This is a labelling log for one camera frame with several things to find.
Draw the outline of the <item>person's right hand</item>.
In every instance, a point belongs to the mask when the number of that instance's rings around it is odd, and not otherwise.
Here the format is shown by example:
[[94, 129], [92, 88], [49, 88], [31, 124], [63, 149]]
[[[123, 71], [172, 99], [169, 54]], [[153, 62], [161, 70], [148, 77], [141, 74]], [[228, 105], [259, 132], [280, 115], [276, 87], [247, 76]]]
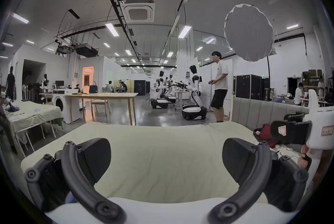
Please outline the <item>person's right hand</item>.
[[310, 166], [312, 164], [312, 159], [311, 157], [309, 157], [307, 155], [309, 151], [309, 147], [304, 144], [301, 148], [301, 154], [302, 156], [298, 158], [298, 161], [297, 161], [297, 165], [301, 168], [301, 169], [305, 169], [307, 171], [309, 171], [310, 169]]

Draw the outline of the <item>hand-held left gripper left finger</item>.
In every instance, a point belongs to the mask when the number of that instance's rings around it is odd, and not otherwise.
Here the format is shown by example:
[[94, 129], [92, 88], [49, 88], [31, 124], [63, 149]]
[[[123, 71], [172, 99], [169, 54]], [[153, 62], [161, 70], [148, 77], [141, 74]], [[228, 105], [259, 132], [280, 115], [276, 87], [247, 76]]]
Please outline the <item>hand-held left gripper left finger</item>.
[[126, 213], [95, 190], [111, 163], [111, 146], [106, 138], [94, 138], [79, 145], [66, 141], [54, 156], [44, 154], [24, 172], [35, 206], [49, 213], [65, 205], [69, 194], [94, 218], [107, 224], [123, 224]]

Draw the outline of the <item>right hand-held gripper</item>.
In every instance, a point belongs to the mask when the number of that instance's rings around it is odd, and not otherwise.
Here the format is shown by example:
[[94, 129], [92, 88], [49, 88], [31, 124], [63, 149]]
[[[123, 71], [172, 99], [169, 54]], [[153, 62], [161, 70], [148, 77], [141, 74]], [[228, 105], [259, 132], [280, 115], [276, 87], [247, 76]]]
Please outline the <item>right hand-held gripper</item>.
[[320, 107], [313, 89], [309, 90], [308, 97], [308, 114], [302, 111], [286, 114], [282, 121], [271, 123], [270, 133], [284, 145], [306, 143], [310, 149], [331, 150], [334, 147], [334, 106]]

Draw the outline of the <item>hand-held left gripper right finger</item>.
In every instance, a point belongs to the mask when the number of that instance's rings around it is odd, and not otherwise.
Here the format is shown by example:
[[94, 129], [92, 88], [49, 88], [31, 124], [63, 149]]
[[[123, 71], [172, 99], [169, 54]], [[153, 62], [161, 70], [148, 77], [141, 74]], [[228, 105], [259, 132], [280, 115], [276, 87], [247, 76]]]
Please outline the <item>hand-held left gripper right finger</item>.
[[211, 224], [230, 224], [244, 215], [262, 193], [268, 204], [290, 213], [297, 209], [306, 188], [308, 172], [288, 156], [278, 157], [266, 141], [257, 145], [228, 138], [222, 149], [223, 164], [239, 185], [238, 191], [211, 209]]

